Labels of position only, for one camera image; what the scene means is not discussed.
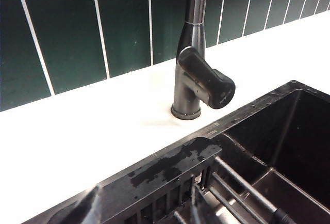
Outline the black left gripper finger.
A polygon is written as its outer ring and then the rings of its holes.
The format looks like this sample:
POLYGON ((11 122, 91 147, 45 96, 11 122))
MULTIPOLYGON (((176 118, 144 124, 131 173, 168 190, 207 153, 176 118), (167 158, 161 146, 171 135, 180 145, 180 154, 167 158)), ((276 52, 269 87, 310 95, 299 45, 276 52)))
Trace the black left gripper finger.
POLYGON ((47 223, 101 223, 102 194, 96 185, 82 198, 54 214, 47 223))

